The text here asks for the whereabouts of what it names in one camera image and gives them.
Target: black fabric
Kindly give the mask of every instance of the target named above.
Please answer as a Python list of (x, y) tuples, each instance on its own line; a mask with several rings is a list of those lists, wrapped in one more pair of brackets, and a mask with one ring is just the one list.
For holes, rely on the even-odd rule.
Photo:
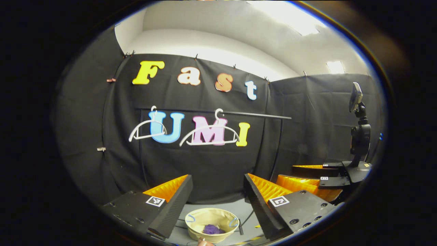
[(103, 32), (66, 68), (54, 96), (51, 119), (64, 165), (79, 189), (98, 204), (121, 194), (97, 148), (104, 146), (106, 80), (114, 76), (122, 56), (114, 29)]
[(322, 74), (270, 83), (269, 90), (276, 97), (268, 104), (276, 101), (276, 108), (282, 108), (281, 115), (293, 118), (283, 122), (273, 182), (278, 174), (289, 175), (292, 165), (321, 165), (353, 158), (350, 129), (358, 125), (358, 118), (348, 108), (352, 82), (357, 82), (363, 92), (362, 102), (372, 127), (370, 152), (373, 152), (381, 131), (382, 109), (371, 77)]
[[(189, 146), (186, 143), (179, 147), (182, 138), (195, 127), (192, 120), (194, 116), (204, 116), (209, 124), (215, 121), (214, 113), (184, 110), (214, 112), (217, 108), (222, 108), (224, 111), (265, 113), (267, 82), (233, 67), (190, 57), (139, 54), (128, 59), (123, 72), (111, 85), (103, 126), (108, 162), (114, 163), (114, 168), (118, 171), (124, 170), (127, 173), (121, 189), (146, 190), (179, 176), (191, 174), (194, 184), (188, 200), (191, 203), (222, 203), (242, 198), (243, 175), (253, 173), (257, 164), (264, 118), (220, 116), (226, 118), (226, 126), (237, 133), (240, 122), (250, 124), (248, 145), (245, 147), (237, 147), (235, 144)], [(164, 61), (165, 67), (159, 69), (148, 84), (132, 84), (139, 72), (140, 62), (144, 60)], [(183, 67), (198, 68), (201, 83), (197, 86), (180, 84), (177, 76)], [(232, 75), (231, 91), (216, 90), (215, 82), (220, 73)], [(254, 101), (247, 97), (247, 87), (244, 84), (247, 81), (253, 81), (257, 86), (257, 99)], [(140, 122), (149, 119), (148, 113), (153, 105), (166, 113), (163, 124), (168, 134), (173, 131), (170, 113), (184, 114), (179, 139), (170, 144), (162, 144), (152, 138), (129, 142), (131, 131)], [(149, 124), (140, 129), (141, 136), (150, 134)], [(225, 140), (231, 139), (233, 133), (226, 130)]]

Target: black metal rod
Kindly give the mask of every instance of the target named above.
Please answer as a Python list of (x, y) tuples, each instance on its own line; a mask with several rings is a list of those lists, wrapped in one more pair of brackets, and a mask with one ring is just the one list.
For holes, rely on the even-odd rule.
[[(204, 110), (191, 110), (191, 109), (160, 109), (156, 108), (157, 110), (166, 110), (166, 111), (181, 111), (181, 112), (198, 112), (198, 113), (215, 113), (215, 111), (204, 111)], [(268, 115), (268, 114), (255, 114), (255, 113), (244, 113), (244, 112), (230, 112), (230, 111), (223, 111), (220, 112), (221, 114), (235, 114), (235, 115), (247, 115), (247, 116), (255, 116), (255, 117), (263, 117), (263, 118), (276, 118), (276, 119), (291, 119), (291, 117), (287, 116), (277, 116), (277, 115)]]

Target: beige basket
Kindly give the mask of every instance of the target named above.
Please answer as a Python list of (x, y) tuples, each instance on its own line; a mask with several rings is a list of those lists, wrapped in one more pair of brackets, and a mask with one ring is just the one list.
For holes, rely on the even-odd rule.
[[(188, 226), (188, 234), (194, 240), (200, 237), (206, 241), (217, 243), (225, 240), (239, 226), (238, 218), (231, 212), (220, 208), (201, 208), (194, 210), (185, 216), (185, 223)], [(206, 225), (216, 225), (225, 233), (223, 234), (205, 234), (203, 229)]]

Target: purple cloth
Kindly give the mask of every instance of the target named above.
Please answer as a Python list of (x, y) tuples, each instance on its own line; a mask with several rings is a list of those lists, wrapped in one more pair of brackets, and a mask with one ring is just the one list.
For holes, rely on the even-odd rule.
[(217, 228), (215, 225), (206, 225), (205, 229), (203, 229), (203, 233), (205, 234), (222, 234), (225, 233), (225, 231)]

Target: white wall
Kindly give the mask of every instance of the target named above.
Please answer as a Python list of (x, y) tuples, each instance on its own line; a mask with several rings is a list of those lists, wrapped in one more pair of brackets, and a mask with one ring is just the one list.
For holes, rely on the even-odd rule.
[(146, 9), (143, 9), (116, 24), (115, 37), (124, 54), (132, 52), (129, 45), (142, 32), (145, 14)]
[(270, 81), (299, 76), (291, 68), (259, 49), (207, 32), (181, 29), (148, 30), (139, 34), (124, 48), (124, 52), (135, 50), (135, 54), (156, 53), (189, 57), (198, 54), (199, 59), (228, 66), (236, 64), (237, 69), (262, 78), (267, 77)]

